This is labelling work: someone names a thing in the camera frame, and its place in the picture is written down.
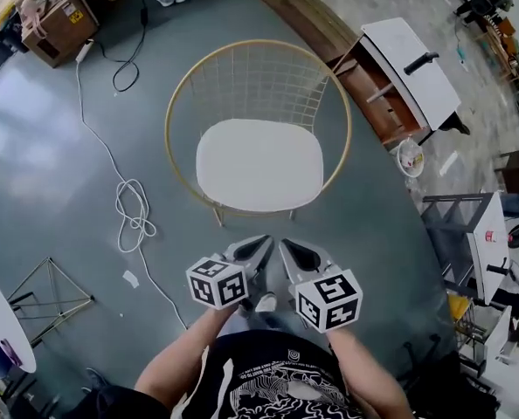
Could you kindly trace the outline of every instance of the round gold rim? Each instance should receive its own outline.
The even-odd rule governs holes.
[[[323,184],[321,193],[335,180],[337,175],[341,172],[341,169],[343,167],[343,164],[345,163],[345,160],[347,159],[347,156],[349,154],[349,147],[350,147],[350,139],[352,136],[352,119],[350,114],[350,105],[349,100],[347,98],[347,93],[345,92],[345,89],[341,85],[341,82],[339,82],[339,79],[337,76],[332,72],[332,70],[315,54],[309,52],[308,50],[305,50],[304,48],[301,48],[300,46],[289,44],[288,42],[281,42],[280,40],[270,40],[270,39],[254,39],[254,40],[244,40],[240,42],[234,42],[229,45],[225,45],[219,49],[217,49],[214,52],[211,52],[204,58],[202,58],[199,62],[197,62],[194,66],[191,67],[191,69],[185,74],[185,76],[182,78],[178,86],[176,87],[176,90],[174,93],[172,93],[172,98],[170,98],[169,107],[166,111],[166,117],[164,120],[164,143],[166,145],[166,153],[170,159],[170,164],[172,165],[172,168],[174,169],[174,173],[176,174],[176,177],[182,185],[192,194],[194,195],[198,200],[200,200],[202,203],[205,203],[206,205],[210,206],[211,208],[215,210],[222,210],[224,212],[229,212],[231,214],[237,215],[237,216],[272,216],[275,214],[279,214],[284,211],[274,211],[269,213],[254,213],[254,212],[248,212],[248,211],[241,211],[238,209],[234,209],[231,207],[226,207],[224,205],[221,205],[219,203],[212,202],[208,200],[206,197],[199,194],[195,189],[191,187],[191,185],[183,178],[182,173],[180,172],[180,169],[178,168],[176,161],[174,159],[174,155],[172,153],[172,148],[170,147],[170,123],[172,119],[172,108],[174,106],[174,103],[176,102],[176,99],[178,98],[179,93],[182,91],[183,86],[185,85],[186,81],[190,78],[190,76],[193,74],[194,71],[196,71],[197,68],[199,68],[204,62],[209,60],[210,58],[213,58],[217,56],[219,53],[229,50],[231,48],[237,47],[237,46],[243,46],[243,45],[255,45],[255,44],[271,44],[271,45],[280,45],[285,46],[291,49],[294,49],[298,52],[301,52],[311,59],[313,59],[315,62],[320,64],[320,67],[322,69],[325,69],[328,76],[333,80],[334,84],[337,87],[337,90],[339,90],[339,93],[341,94],[341,98],[343,100],[343,104],[345,105],[345,112],[347,114],[347,140],[345,141],[345,147],[343,149],[343,153],[341,155],[341,159],[339,160],[339,163],[337,163],[336,169],[333,171],[333,174],[329,177],[329,179]]]

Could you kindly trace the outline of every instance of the wire mesh backrest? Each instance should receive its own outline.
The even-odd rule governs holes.
[[[320,61],[291,46],[234,45],[218,52],[190,76],[202,133],[222,120],[280,121],[314,130],[328,83]]]

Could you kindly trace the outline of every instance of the chair leg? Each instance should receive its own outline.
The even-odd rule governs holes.
[[[213,208],[213,213],[215,214],[215,218],[217,219],[218,226],[224,227],[225,224],[223,222],[223,211],[219,212],[217,208]]]

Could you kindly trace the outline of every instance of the forearm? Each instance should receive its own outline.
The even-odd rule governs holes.
[[[412,419],[403,389],[356,337],[344,328],[327,333],[349,388],[383,418]]]
[[[205,312],[147,365],[135,390],[155,397],[169,409],[174,408],[199,376],[203,351],[217,338],[233,312],[234,308]]]

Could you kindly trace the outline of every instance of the round white table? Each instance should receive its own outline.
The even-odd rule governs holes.
[[[24,333],[12,307],[0,290],[0,347],[10,357],[14,353],[20,360],[17,365],[27,373],[36,371],[36,359],[31,343]]]

